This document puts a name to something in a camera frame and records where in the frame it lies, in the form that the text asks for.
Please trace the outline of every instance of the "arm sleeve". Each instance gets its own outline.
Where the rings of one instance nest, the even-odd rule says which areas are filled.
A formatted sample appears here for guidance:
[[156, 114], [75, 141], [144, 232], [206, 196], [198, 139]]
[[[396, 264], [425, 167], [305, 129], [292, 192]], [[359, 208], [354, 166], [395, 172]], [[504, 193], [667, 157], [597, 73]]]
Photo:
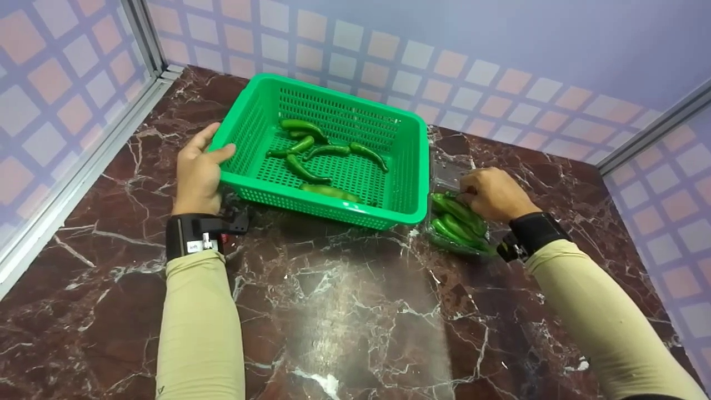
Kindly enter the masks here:
[[244, 399], [242, 331], [225, 259], [201, 251], [166, 268], [156, 398]]
[[547, 244], [526, 263], [610, 399], [661, 394], [705, 400], [632, 299], [569, 241]]

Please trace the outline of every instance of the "purple wall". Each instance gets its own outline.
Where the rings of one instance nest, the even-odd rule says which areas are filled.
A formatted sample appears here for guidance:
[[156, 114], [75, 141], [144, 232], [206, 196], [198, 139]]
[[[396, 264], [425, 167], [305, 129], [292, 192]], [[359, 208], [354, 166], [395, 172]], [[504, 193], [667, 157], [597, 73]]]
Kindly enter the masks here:
[[605, 182], [684, 347], [711, 389], [711, 108]]
[[0, 242], [147, 81], [118, 1], [0, 2]]
[[149, 0], [167, 58], [596, 164], [711, 78], [706, 0]]

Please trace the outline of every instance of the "black wrist strap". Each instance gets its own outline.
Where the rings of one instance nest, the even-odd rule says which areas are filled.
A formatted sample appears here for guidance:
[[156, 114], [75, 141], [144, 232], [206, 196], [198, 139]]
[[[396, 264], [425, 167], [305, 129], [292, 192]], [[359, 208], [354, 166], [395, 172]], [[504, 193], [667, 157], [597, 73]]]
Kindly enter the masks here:
[[166, 260], [215, 249], [224, 254], [222, 233], [244, 235], [249, 228], [247, 214], [228, 223], [211, 214], [181, 214], [166, 223]]
[[570, 235], [549, 213], [531, 213], [511, 220], [511, 233], [496, 250], [506, 261], [531, 257], [543, 246], [558, 239], [571, 241]]

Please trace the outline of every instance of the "green plastic basket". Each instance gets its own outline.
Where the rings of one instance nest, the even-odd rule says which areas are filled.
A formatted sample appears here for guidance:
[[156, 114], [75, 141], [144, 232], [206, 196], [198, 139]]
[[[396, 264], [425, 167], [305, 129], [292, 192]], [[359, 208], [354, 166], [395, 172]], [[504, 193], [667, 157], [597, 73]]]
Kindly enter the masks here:
[[[390, 172], [355, 154], [319, 155], [304, 166], [333, 178], [331, 186], [359, 196], [363, 204], [299, 190], [304, 181], [283, 159], [265, 157], [269, 150], [296, 143], [279, 128], [279, 121], [292, 118], [318, 125], [333, 144], [364, 144], [383, 157]], [[427, 213], [427, 125], [411, 112], [259, 74], [235, 101], [210, 150], [227, 143], [237, 152], [222, 163], [221, 180], [244, 199], [382, 230], [419, 223]]]

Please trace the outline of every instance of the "dark red marble surface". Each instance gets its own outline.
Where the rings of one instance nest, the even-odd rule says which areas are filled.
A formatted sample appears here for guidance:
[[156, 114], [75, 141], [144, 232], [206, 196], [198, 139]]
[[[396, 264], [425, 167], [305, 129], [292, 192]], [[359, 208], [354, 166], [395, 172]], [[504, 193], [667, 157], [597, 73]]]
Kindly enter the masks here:
[[[176, 153], [246, 83], [186, 69], [0, 302], [0, 398], [154, 397]], [[472, 160], [514, 174], [690, 370], [593, 166], [431, 133], [433, 183], [454, 182]], [[249, 399], [600, 397], [521, 264], [438, 251], [417, 227], [377, 232], [254, 210], [227, 264]]]

